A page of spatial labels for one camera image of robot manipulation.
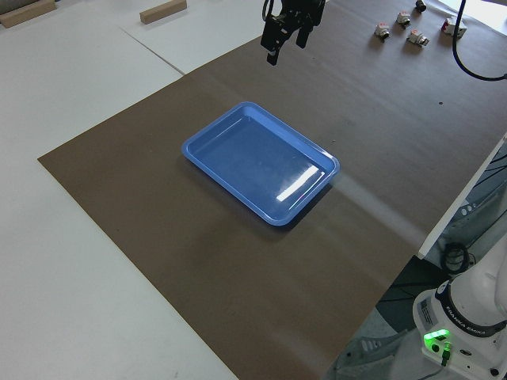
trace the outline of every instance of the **brown mat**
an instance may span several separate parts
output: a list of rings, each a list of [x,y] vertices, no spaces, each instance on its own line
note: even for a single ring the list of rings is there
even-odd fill
[[[414,19],[424,48],[398,27],[385,44],[372,35],[398,7],[330,2],[307,49],[287,44],[277,67],[254,40],[40,159],[240,379],[320,378],[505,133],[507,83],[459,70],[443,13]],[[463,60],[503,72],[503,37],[468,26]],[[240,101],[341,161],[291,228],[181,155]]]

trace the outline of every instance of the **cable connector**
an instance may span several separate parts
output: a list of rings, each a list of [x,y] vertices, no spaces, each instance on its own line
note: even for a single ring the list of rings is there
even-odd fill
[[[447,362],[451,358],[451,344],[449,342],[445,343],[444,352],[442,352],[442,367],[447,366]]]

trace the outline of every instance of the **wooden block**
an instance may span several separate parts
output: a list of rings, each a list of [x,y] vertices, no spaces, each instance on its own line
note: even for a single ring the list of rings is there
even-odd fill
[[[153,21],[160,20],[161,18],[186,9],[187,0],[171,0],[155,8],[147,9],[139,15],[141,16],[141,22],[143,24],[150,24]]]
[[[0,22],[6,28],[20,24],[34,17],[40,16],[47,12],[51,12],[56,9],[55,0],[39,0],[33,4],[23,6],[19,9],[13,10],[12,12],[4,13],[0,15]]]

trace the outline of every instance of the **blue tray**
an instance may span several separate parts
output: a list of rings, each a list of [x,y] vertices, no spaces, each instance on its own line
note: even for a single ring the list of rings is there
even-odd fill
[[[340,169],[331,154],[250,102],[236,105],[181,150],[274,226],[289,223]]]

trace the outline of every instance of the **small electronic component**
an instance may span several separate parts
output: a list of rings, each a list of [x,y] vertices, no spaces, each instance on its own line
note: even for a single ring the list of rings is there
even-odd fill
[[[451,36],[454,34],[454,29],[456,28],[456,17],[446,18],[444,24],[442,25],[442,32],[445,34],[450,34]],[[459,23],[458,29],[458,38],[463,37],[463,34],[467,31],[467,26],[463,22],[463,20]]]
[[[418,46],[426,46],[429,42],[428,38],[423,36],[422,33],[416,29],[413,29],[412,32],[410,32],[406,40]]]
[[[425,2],[423,0],[417,0],[415,2],[415,9],[419,13],[423,13],[426,10],[426,4],[425,4]]]
[[[389,33],[389,25],[385,22],[380,22],[375,28],[375,35],[378,36],[382,42],[386,40],[391,34]]]
[[[396,22],[399,23],[403,28],[410,25],[410,15],[406,10],[402,10],[396,17]]]

